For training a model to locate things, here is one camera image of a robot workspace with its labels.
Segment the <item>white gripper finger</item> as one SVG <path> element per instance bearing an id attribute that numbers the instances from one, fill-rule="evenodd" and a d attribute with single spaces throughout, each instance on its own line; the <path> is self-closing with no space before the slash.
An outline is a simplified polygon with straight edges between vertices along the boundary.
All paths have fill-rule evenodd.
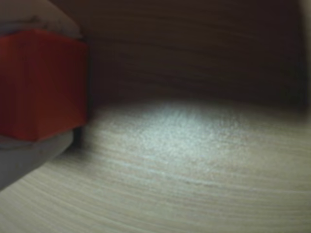
<path id="1" fill-rule="evenodd" d="M 49 0 L 0 0 L 1 36 L 41 29 L 81 39 L 81 29 Z"/>
<path id="2" fill-rule="evenodd" d="M 73 131 L 41 141 L 0 137 L 0 189 L 4 190 L 48 160 L 62 154 L 73 142 Z"/>

